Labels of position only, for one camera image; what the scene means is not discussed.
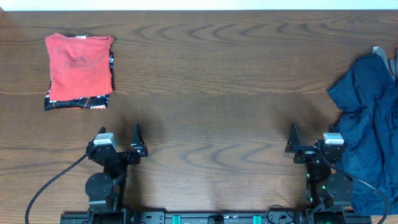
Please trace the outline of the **dark blue denim shorts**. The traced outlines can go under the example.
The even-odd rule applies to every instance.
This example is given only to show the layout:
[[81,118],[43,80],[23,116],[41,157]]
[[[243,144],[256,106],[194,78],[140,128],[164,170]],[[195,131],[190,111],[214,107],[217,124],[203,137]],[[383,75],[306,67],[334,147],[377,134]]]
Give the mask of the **dark blue denim shorts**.
[[342,110],[335,129],[346,149],[337,167],[368,183],[355,182],[351,205],[362,215],[382,215],[385,202],[397,214],[397,82],[378,54],[352,64],[327,90]]

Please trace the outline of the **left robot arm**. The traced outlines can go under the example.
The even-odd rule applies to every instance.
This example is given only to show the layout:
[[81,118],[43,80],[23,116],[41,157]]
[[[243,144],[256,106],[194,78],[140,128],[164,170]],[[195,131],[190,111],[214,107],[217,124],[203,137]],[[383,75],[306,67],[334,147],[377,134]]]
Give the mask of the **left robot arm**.
[[113,133],[102,127],[88,143],[86,155],[89,160],[101,165],[102,172],[93,174],[85,184],[89,197],[89,223],[130,223],[134,220],[130,209],[123,205],[127,168],[148,156],[147,146],[141,136],[139,125],[133,128],[130,151],[118,152]]

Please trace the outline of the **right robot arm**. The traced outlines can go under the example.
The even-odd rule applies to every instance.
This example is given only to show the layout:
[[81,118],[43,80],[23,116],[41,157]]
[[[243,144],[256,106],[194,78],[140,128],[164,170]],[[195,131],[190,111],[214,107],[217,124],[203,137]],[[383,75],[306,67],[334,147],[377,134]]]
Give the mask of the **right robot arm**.
[[306,197],[312,204],[305,210],[308,223],[342,220],[344,209],[351,205],[353,181],[341,172],[331,171],[332,164],[342,158],[344,143],[341,134],[324,133],[313,146],[304,146],[297,126],[291,125],[285,152],[294,154],[293,162],[307,169]]

